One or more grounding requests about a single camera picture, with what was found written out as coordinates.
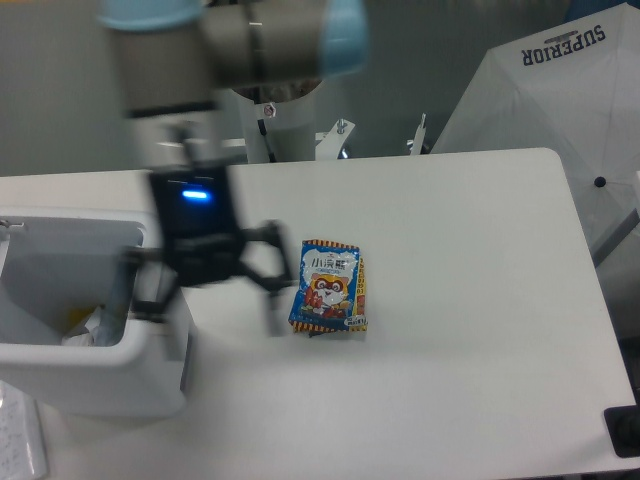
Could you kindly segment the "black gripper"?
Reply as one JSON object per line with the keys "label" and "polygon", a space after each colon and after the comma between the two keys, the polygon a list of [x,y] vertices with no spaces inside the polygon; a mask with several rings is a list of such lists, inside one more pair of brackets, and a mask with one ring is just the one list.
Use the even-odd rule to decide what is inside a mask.
{"label": "black gripper", "polygon": [[[143,321],[167,323],[180,286],[225,281],[237,274],[240,263],[241,275],[260,289],[268,335],[283,336],[286,321],[280,318],[281,297],[294,280],[284,226],[268,220],[241,230],[225,166],[154,170],[148,182],[163,250],[127,247],[121,252],[119,264],[131,291],[129,312]],[[159,281],[154,300],[136,296],[138,272],[148,263],[171,273],[169,281]]]}

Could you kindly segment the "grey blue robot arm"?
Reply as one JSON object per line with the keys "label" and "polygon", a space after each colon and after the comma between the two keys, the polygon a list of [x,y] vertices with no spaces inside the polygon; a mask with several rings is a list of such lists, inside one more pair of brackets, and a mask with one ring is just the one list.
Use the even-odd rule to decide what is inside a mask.
{"label": "grey blue robot arm", "polygon": [[129,249],[126,278],[149,263],[171,270],[162,294],[134,297],[133,314],[156,324],[185,287],[244,277],[261,287],[270,310],[292,282],[289,259],[264,276],[243,259],[250,243],[286,250],[283,226],[239,224],[229,164],[217,132],[218,89],[323,79],[359,70],[369,48],[360,1],[105,1],[108,33],[126,116],[146,145],[169,141],[181,159],[150,169],[146,179],[162,244]]}

